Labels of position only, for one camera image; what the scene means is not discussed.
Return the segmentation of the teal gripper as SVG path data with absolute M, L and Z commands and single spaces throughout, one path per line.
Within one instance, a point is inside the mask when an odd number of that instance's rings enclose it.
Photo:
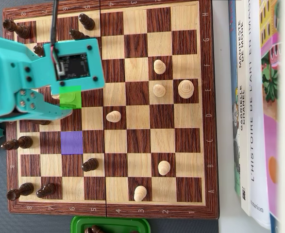
M 44 95 L 31 89 L 56 84 L 55 69 L 52 61 L 47 58 L 36 60 L 12 60 L 11 67 L 13 84 L 21 90 L 14 94 L 16 109 L 21 115 L 16 120 L 58 120 L 72 114 L 72 109 L 61 109 L 44 101 Z

